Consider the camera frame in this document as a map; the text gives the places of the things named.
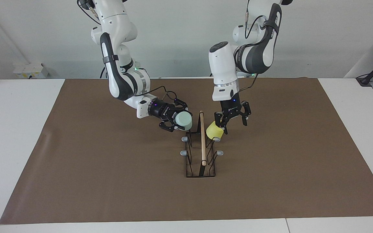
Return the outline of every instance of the yellow cup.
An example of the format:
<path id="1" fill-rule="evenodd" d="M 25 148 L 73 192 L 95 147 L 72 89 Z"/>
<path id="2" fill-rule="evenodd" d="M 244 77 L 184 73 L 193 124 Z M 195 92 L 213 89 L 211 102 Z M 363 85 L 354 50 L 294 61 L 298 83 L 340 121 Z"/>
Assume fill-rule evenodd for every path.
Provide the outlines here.
<path id="1" fill-rule="evenodd" d="M 215 121 L 211 123 L 206 132 L 209 139 L 212 140 L 214 140 L 214 138 L 221 139 L 222 135 L 224 134 L 224 131 L 220 127 L 215 125 Z"/>

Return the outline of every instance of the white robotic arm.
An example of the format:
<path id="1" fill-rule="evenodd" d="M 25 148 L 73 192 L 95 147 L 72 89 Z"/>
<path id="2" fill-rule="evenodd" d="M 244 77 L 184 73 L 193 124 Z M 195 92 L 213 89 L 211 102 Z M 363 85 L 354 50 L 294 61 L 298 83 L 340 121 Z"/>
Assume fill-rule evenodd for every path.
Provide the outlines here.
<path id="1" fill-rule="evenodd" d="M 79 6 L 91 10 L 102 28 L 93 28 L 92 39 L 101 46 L 103 63 L 113 97 L 137 110 L 137 117 L 156 116 L 167 131 L 189 130 L 191 113 L 185 102 L 175 98 L 169 104 L 149 94 L 151 79 L 145 69 L 136 68 L 129 49 L 122 43 L 134 40 L 138 31 L 130 22 L 123 2 L 126 0 L 78 0 Z"/>
<path id="2" fill-rule="evenodd" d="M 280 29 L 280 5 L 293 0 L 249 0 L 245 25 L 237 26 L 233 38 L 240 46 L 229 42 L 214 45 L 209 51 L 209 63 L 214 77 L 213 101 L 220 101 L 222 112 L 215 113 L 216 126 L 227 134 L 230 119 L 241 116 L 243 124 L 251 115 L 247 101 L 240 102 L 237 72 L 261 74 L 266 72 L 274 59 L 274 46 Z M 255 18 L 247 24 L 249 15 Z"/>

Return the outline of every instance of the wooden dowel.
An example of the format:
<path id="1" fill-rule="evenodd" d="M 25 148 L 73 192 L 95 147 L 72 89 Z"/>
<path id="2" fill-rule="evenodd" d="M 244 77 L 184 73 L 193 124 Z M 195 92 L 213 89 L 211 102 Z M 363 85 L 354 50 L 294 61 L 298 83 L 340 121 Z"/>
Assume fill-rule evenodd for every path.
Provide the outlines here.
<path id="1" fill-rule="evenodd" d="M 199 116 L 201 119 L 201 153 L 202 153 L 202 165 L 207 165 L 206 158 L 206 146 L 205 146 L 205 126 L 204 126 L 204 112 L 200 111 Z"/>

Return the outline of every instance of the white table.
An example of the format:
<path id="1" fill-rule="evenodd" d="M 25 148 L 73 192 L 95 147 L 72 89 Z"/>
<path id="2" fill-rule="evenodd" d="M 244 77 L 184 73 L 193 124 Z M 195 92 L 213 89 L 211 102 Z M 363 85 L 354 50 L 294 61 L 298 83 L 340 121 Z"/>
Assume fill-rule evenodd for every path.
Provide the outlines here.
<path id="1" fill-rule="evenodd" d="M 354 79 L 319 81 L 373 173 L 373 90 Z M 0 80 L 0 217 L 63 82 Z M 367 233 L 373 232 L 373 217 L 31 224 L 0 226 L 3 232 Z"/>

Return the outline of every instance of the brown mat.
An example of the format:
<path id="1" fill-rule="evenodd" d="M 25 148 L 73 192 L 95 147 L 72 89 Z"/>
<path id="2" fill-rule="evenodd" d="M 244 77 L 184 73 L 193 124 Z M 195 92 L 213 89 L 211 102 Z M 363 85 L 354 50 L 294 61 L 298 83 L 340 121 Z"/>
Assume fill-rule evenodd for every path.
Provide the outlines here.
<path id="1" fill-rule="evenodd" d="M 242 86 L 251 80 L 241 80 Z M 153 80 L 213 121 L 212 80 Z M 66 80 L 0 224 L 373 216 L 373 175 L 316 79 L 259 79 L 217 149 L 217 177 L 185 178 L 178 131 Z"/>

